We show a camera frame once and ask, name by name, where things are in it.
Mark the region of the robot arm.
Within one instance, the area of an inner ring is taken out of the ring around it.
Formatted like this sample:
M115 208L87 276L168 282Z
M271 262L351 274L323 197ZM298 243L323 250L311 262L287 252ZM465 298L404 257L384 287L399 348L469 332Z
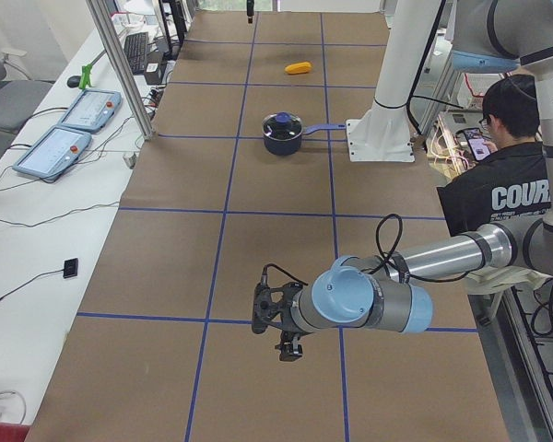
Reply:
M483 268L525 267L553 276L553 1L461 1L456 6L453 65L466 72L508 72L536 78L542 153L551 187L544 215L497 221L446 240L372 258L344 256L314 282L289 283L269 306L270 291L254 295L253 324L281 330L283 361L301 357L302 336L348 326L423 332L431 322L428 293L418 278L447 279Z

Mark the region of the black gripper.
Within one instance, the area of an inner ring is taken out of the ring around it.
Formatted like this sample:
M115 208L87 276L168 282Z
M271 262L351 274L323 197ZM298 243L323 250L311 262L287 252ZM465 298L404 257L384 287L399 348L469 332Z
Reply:
M300 359L303 356L300 339L304 331L285 331L280 334L280 344L276 346L279 351L278 359L280 362L290 362L292 359Z

